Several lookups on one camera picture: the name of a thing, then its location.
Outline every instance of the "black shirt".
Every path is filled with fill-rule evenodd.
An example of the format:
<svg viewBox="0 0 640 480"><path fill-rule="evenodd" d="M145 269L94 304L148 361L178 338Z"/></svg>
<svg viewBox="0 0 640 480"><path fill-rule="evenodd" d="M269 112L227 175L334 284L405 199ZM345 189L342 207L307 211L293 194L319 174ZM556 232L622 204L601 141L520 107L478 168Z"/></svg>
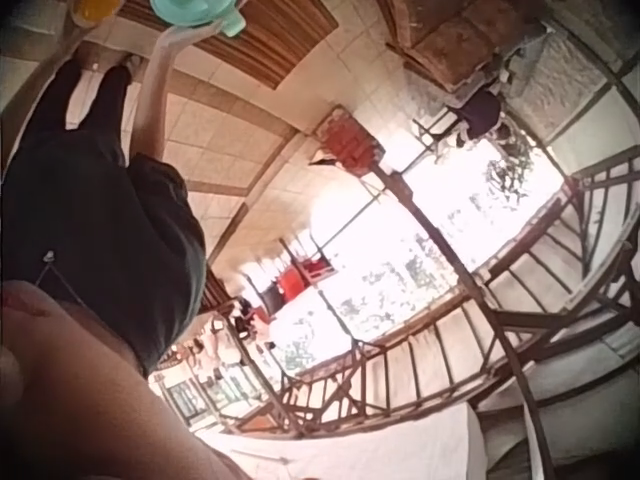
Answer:
<svg viewBox="0 0 640 480"><path fill-rule="evenodd" d="M89 307L129 344L145 376L196 315L204 235L172 166L88 131L21 145L2 187L2 275L35 283L53 251L64 282L40 288Z"/></svg>

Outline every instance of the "teal cup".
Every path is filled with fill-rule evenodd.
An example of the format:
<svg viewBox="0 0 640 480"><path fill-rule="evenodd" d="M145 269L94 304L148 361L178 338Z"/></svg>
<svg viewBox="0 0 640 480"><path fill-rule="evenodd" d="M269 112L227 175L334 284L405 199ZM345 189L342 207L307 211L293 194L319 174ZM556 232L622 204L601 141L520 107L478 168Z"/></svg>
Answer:
<svg viewBox="0 0 640 480"><path fill-rule="evenodd" d="M235 0L151 0L151 8L165 22L180 27L221 20L222 32L228 37L238 35L247 26Z"/></svg>

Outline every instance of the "hand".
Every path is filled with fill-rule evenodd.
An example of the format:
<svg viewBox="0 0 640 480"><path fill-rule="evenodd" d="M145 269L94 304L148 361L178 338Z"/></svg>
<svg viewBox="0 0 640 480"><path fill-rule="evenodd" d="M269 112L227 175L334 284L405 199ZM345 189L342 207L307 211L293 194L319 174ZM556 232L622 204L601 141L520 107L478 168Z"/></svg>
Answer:
<svg viewBox="0 0 640 480"><path fill-rule="evenodd" d="M247 0L240 0L236 8L240 10L246 3ZM216 20L209 25L194 28L173 26L158 37L156 48L166 49L177 55L194 43L218 34L222 29L222 24L222 20Z"/></svg>

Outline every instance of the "yellow cup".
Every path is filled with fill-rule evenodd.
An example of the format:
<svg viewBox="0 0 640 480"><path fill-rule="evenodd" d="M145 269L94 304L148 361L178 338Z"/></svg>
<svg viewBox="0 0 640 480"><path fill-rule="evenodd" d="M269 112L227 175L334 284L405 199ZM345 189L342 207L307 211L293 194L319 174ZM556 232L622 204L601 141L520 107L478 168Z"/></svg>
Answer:
<svg viewBox="0 0 640 480"><path fill-rule="evenodd" d="M114 15L123 3L124 0L69 0L69 10L78 26L88 28Z"/></svg>

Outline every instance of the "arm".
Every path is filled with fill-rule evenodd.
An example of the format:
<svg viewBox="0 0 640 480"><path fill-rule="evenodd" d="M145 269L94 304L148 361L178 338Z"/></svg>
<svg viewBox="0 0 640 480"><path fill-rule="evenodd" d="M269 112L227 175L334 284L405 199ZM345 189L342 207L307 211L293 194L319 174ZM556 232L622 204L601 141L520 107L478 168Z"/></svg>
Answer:
<svg viewBox="0 0 640 480"><path fill-rule="evenodd" d="M0 403L0 422L32 460L77 475L248 479L54 300L23 282L2 287L2 340L24 388L10 407Z"/></svg>
<svg viewBox="0 0 640 480"><path fill-rule="evenodd" d="M157 160L164 154L169 78L176 56L188 46L215 35L221 22L201 28L171 27L158 38L149 59L133 119L129 158L141 153Z"/></svg>

